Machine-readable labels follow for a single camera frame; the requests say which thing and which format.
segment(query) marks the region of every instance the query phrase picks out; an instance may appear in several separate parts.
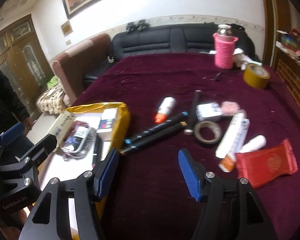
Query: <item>red tissue pack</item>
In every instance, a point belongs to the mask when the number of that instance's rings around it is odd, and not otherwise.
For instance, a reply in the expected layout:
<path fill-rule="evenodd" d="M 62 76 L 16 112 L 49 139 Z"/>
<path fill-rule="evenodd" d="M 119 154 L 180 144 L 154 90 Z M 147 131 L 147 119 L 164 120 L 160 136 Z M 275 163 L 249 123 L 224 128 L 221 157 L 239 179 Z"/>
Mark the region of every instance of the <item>red tissue pack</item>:
<path fill-rule="evenodd" d="M 288 138 L 271 149 L 235 155 L 238 177 L 248 179 L 253 188 L 261 187 L 281 175 L 292 175 L 298 170 Z"/>

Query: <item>person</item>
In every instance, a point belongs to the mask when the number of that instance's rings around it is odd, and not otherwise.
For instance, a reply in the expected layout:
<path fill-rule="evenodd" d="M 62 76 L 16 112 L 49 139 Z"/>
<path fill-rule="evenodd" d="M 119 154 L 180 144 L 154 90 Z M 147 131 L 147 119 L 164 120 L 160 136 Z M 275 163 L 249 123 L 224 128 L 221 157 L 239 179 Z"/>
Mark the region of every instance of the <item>person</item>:
<path fill-rule="evenodd" d="M 13 91 L 9 79 L 0 70 L 0 133 L 7 131 L 18 121 L 31 130 L 33 122 L 27 109 Z M 0 165 L 17 163 L 16 157 L 21 158 L 32 146 L 33 143 L 24 134 L 20 135 L 3 149 Z"/>

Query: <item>black leather sofa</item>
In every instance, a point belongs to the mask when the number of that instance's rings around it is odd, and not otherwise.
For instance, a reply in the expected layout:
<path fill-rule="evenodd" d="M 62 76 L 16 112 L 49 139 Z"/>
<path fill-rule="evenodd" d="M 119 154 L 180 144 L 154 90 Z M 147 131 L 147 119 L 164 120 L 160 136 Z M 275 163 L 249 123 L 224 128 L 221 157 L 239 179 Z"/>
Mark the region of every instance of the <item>black leather sofa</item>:
<path fill-rule="evenodd" d="M 180 24 L 149 27 L 142 31 L 118 33 L 111 42 L 113 63 L 104 60 L 98 67 L 87 73 L 84 85 L 87 88 L 100 75 L 124 57 L 154 53 L 199 53 L 214 50 L 213 33 L 218 29 L 214 23 Z M 232 33 L 238 37 L 236 48 L 258 61 L 255 47 L 242 26 L 232 24 Z"/>

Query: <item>brown armrest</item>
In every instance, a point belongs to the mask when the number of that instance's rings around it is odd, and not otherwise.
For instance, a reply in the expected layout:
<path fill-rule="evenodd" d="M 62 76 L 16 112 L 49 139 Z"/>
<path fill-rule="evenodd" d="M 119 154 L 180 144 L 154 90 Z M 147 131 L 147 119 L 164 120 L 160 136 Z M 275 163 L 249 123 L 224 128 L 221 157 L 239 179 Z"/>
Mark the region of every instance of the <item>brown armrest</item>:
<path fill-rule="evenodd" d="M 110 36 L 101 34 L 72 46 L 52 63 L 72 104 L 84 92 L 85 74 L 97 67 L 109 55 Z"/>

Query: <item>pink knitted bottle sleeve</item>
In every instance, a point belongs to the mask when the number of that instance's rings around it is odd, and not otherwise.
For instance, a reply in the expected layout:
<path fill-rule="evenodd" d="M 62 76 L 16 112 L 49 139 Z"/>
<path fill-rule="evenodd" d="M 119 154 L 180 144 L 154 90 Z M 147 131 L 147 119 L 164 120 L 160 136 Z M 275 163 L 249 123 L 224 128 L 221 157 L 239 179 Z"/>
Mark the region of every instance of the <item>pink knitted bottle sleeve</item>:
<path fill-rule="evenodd" d="M 216 54 L 214 57 L 214 63 L 218 68 L 230 69 L 233 66 L 233 51 L 235 43 L 239 39 L 233 37 L 233 41 L 222 41 L 218 37 L 218 33 L 213 34 L 214 47 Z"/>

